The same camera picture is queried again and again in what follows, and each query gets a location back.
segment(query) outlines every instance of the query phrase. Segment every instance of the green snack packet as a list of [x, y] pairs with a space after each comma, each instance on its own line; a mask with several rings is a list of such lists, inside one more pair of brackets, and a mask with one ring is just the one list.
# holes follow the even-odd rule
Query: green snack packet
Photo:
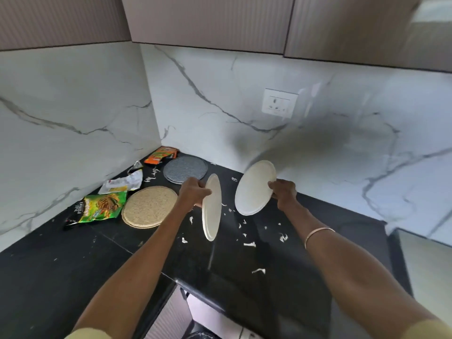
[[65, 229], [83, 222], [116, 218], [126, 203], [126, 196], [127, 191], [85, 196], [74, 205]]

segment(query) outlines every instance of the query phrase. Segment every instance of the white packet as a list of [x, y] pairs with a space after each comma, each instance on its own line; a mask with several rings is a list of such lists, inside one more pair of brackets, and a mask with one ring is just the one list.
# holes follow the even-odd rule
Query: white packet
[[143, 170], [137, 170], [127, 177], [109, 179], [100, 187], [99, 194], [109, 194], [115, 192], [137, 190], [141, 187], [143, 181]]

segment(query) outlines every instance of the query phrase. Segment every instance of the paper plate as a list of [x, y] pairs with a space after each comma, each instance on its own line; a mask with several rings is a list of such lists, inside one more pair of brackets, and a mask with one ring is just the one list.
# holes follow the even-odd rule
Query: paper plate
[[213, 241], [217, 236], [222, 216], [222, 188], [217, 175], [209, 176], [206, 188], [211, 189], [212, 194], [202, 201], [202, 229], [207, 240]]
[[268, 181], [276, 181], [275, 167], [268, 160], [258, 161], [245, 172], [235, 191], [235, 208], [240, 214], [253, 215], [265, 207], [273, 194]]
[[198, 157], [182, 156], [168, 162], [163, 168], [163, 176], [176, 184], [184, 183], [189, 177], [201, 179], [207, 173], [207, 163]]
[[177, 200], [177, 194], [162, 186], [148, 187], [130, 196], [121, 216], [126, 224], [135, 228], [160, 225]]

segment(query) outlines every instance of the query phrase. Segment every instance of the beige round placemat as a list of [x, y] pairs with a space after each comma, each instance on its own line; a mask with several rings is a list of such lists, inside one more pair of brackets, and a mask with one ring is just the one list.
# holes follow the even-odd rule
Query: beige round placemat
[[169, 214], [177, 200], [172, 189], [162, 186], [144, 188], [133, 194], [122, 209], [122, 219], [135, 228], [151, 228]]

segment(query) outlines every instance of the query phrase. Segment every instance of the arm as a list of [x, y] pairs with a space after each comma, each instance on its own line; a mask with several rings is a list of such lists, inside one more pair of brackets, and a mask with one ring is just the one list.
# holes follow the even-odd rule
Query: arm
[[[268, 186], [303, 243], [313, 230], [327, 227], [298, 203], [293, 182], [278, 180]], [[339, 307], [375, 339], [400, 339], [412, 325], [436, 319], [374, 256], [341, 235], [319, 231], [309, 238], [307, 250]]]
[[113, 339], [132, 337], [182, 220], [195, 204], [202, 203], [211, 193], [193, 177], [184, 182], [171, 212], [150, 239], [99, 289], [74, 331], [94, 328], [105, 331]]

